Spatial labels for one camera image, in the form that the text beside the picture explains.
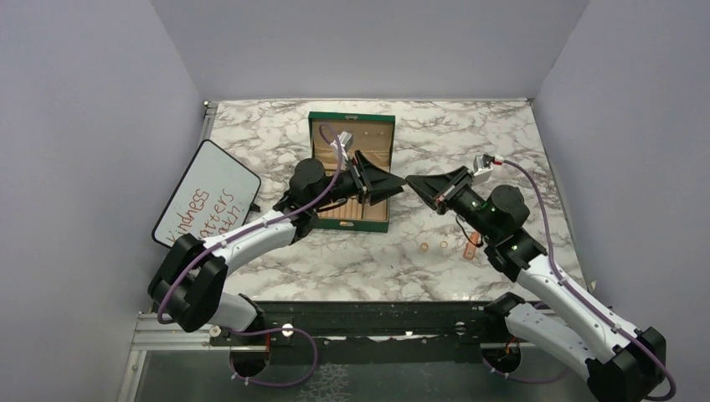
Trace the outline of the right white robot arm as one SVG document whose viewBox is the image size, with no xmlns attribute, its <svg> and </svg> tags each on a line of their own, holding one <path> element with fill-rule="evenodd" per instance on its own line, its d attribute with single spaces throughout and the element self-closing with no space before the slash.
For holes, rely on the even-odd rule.
<svg viewBox="0 0 710 402">
<path fill-rule="evenodd" d="M 641 331 L 600 301 L 551 260 L 524 228 L 529 216 L 521 191 L 495 187 L 488 198 L 473 190 L 467 167 L 440 175 L 409 175 L 406 183 L 438 214 L 461 216 L 486 245 L 496 271 L 537 296 L 556 317 L 546 317 L 521 297 L 507 293 L 486 307 L 485 334 L 509 335 L 549 353 L 588 385 L 598 401 L 642 401 L 670 380 L 666 340 L 653 327 Z"/>
</svg>

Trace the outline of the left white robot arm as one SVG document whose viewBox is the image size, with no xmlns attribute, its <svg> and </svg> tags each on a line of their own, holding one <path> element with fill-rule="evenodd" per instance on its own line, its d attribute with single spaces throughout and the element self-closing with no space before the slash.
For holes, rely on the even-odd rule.
<svg viewBox="0 0 710 402">
<path fill-rule="evenodd" d="M 147 290 L 158 305 L 158 322 L 176 323 L 184 332 L 219 326 L 242 343 L 259 340 L 262 311 L 247 296 L 226 293 L 227 277 L 308 236 L 319 209 L 353 197 L 379 204 L 404 190 L 403 178 L 375 166 L 361 152 L 340 161 L 342 166 L 332 175 L 318 159 L 298 162 L 282 198 L 249 224 L 203 240 L 192 234 L 179 237 Z"/>
</svg>

